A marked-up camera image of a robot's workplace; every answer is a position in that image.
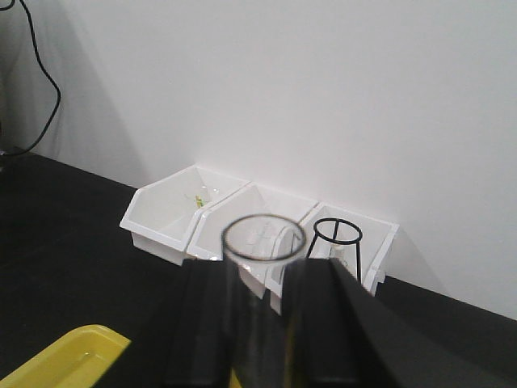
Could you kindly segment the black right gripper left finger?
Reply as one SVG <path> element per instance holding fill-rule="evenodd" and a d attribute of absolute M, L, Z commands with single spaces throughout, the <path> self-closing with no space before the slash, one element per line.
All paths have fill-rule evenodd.
<path fill-rule="evenodd" d="M 225 264 L 190 260 L 175 320 L 163 387 L 227 387 L 229 355 L 224 334 Z"/>

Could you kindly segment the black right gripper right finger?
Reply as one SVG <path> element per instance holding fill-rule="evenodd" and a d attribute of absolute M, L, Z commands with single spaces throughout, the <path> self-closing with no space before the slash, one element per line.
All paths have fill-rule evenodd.
<path fill-rule="evenodd" d="M 399 387 L 343 305 L 330 262 L 308 259 L 298 280 L 292 387 Z"/>

